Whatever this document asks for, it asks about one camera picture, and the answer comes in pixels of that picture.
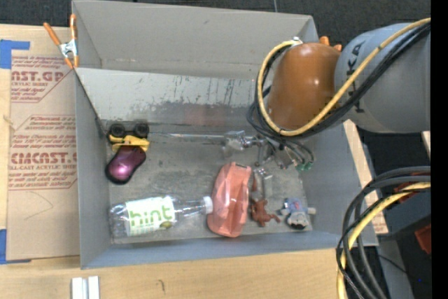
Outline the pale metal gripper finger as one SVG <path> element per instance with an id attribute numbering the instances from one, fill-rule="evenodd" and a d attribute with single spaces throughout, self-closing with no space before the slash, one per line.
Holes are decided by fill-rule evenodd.
<path id="1" fill-rule="evenodd" d="M 245 137 L 245 131 L 230 131 L 224 134 L 181 134 L 151 132 L 150 141 L 160 143 L 188 142 L 201 144 L 225 144 L 230 140 L 241 140 Z"/>
<path id="2" fill-rule="evenodd" d="M 234 153 L 239 153 L 244 150 L 244 146 L 239 142 L 227 142 L 222 146 L 223 156 L 232 156 Z"/>

